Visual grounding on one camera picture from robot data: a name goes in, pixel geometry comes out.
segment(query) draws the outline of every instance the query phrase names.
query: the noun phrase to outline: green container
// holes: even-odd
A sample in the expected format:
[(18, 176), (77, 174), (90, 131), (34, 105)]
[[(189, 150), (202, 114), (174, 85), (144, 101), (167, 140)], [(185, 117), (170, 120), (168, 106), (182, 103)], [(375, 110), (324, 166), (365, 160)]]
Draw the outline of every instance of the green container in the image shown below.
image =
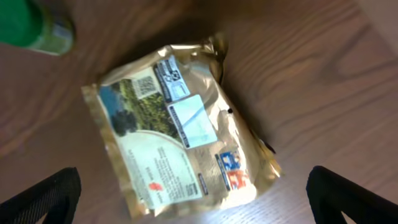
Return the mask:
[(73, 45), (72, 25), (30, 0), (0, 0), (0, 42), (61, 55)]

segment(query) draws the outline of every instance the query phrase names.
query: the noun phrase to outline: white sticker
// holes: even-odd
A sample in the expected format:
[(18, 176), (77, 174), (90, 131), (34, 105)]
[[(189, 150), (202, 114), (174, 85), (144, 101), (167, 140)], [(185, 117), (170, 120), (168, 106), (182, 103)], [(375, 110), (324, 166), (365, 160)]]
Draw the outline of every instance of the white sticker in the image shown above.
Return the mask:
[(217, 141), (200, 95), (189, 97), (167, 108), (187, 149)]
[(167, 103), (182, 99), (191, 94), (177, 67), (174, 55), (160, 61), (154, 66), (154, 70)]
[(138, 100), (160, 91), (159, 84), (151, 68), (135, 73), (131, 80)]

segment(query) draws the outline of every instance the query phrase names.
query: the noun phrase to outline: food package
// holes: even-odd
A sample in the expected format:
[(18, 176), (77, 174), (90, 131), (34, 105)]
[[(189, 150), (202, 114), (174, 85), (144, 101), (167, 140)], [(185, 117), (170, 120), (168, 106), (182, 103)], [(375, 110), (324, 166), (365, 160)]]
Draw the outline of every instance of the food package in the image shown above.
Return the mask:
[(242, 205), (279, 178), (220, 87), (225, 53), (222, 35), (167, 45), (82, 88), (134, 219)]

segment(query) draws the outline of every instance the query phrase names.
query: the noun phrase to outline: white label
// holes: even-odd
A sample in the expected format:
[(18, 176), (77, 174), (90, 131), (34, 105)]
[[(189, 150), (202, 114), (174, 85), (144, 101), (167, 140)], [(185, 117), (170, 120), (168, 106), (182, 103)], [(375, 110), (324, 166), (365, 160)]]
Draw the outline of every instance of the white label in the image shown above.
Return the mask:
[(154, 70), (162, 85), (166, 102), (170, 103), (189, 96), (189, 89), (177, 67), (174, 55), (160, 61)]
[(187, 149), (217, 141), (200, 95), (189, 97), (167, 108)]
[(181, 143), (155, 131), (118, 138), (134, 190), (155, 209), (202, 198), (201, 188)]
[(138, 100), (151, 96), (160, 90), (159, 84), (157, 83), (156, 77), (151, 68), (135, 73), (131, 80)]

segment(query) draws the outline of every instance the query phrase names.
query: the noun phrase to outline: sealed pouch edge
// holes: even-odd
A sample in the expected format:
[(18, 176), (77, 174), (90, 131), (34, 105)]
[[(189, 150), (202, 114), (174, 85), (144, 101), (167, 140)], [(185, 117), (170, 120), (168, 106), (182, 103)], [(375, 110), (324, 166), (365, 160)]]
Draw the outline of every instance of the sealed pouch edge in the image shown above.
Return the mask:
[(149, 213), (149, 209), (140, 203), (138, 197), (132, 187), (132, 181), (124, 163), (120, 148), (114, 137), (112, 127), (103, 111), (103, 106), (98, 96), (98, 87), (93, 84), (90, 86), (83, 86), (81, 88), (84, 100), (89, 107), (91, 116), (99, 127), (106, 152), (111, 161), (113, 170), (118, 177), (119, 186), (123, 193), (129, 209), (129, 213), (133, 220), (137, 220)]

